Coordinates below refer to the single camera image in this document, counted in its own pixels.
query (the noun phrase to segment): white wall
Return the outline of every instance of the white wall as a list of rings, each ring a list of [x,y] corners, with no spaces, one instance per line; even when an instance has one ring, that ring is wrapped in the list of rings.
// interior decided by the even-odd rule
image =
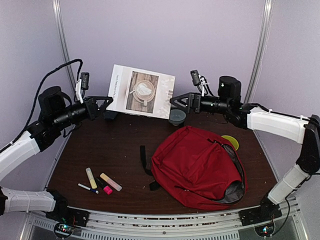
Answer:
[[[24,127],[41,79],[63,63],[51,0],[0,1],[0,148]],[[43,85],[71,93],[65,70]],[[37,105],[33,120],[39,115]],[[16,190],[42,191],[58,150],[59,138],[45,152],[28,159],[0,182]],[[23,213],[0,216],[0,239],[18,239]]]
[[[320,115],[319,13],[318,0],[275,2],[254,102],[292,115]],[[281,178],[297,160],[301,147],[282,137],[258,134]],[[296,195],[311,239],[318,240],[320,178],[314,176]]]
[[[219,77],[231,75],[244,97],[263,11],[263,0],[61,1],[69,54],[90,72],[88,94],[102,96],[119,64],[176,76],[175,95],[197,91],[191,70],[213,93]]]

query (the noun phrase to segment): dark wooden table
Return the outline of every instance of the dark wooden table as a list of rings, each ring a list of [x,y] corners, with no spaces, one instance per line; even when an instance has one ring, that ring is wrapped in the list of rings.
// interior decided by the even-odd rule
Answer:
[[[276,183],[274,174],[254,133],[224,122],[222,116],[208,113],[189,114],[185,121],[186,125],[231,135],[238,140],[238,154],[246,171],[248,191],[232,208],[256,206]],[[48,188],[58,190],[70,206],[89,210],[126,214],[206,212],[184,207],[162,188],[149,190],[153,177],[146,175],[142,168],[140,145],[146,146],[150,158],[157,146],[177,129],[164,119],[125,114],[119,114],[110,122],[102,118],[84,121],[70,137]],[[90,185],[85,171],[88,167],[95,177],[106,173],[123,189],[107,195],[102,189],[95,194],[80,188],[78,183]]]

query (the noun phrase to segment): red backpack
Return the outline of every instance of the red backpack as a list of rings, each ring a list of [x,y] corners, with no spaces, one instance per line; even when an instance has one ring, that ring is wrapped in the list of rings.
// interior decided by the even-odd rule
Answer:
[[[238,203],[247,190],[244,167],[231,143],[221,136],[185,126],[171,134],[152,156],[141,160],[147,174],[186,207],[224,210]]]

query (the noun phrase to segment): backpack strap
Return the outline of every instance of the backpack strap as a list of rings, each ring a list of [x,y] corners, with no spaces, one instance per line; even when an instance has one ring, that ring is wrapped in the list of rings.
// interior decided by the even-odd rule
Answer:
[[[149,176],[153,176],[151,169],[147,168],[146,146],[144,146],[144,145],[140,146],[140,159],[141,159],[141,163],[142,163],[142,167],[143,167],[144,172]],[[149,188],[151,191],[155,191],[155,190],[159,189],[160,187],[161,187],[160,184],[156,180],[154,180],[152,183],[149,184]]]

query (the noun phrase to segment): white book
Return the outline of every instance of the white book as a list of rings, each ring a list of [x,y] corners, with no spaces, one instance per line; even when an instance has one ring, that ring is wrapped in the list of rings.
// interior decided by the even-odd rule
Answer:
[[[175,76],[114,65],[107,110],[169,119]]]

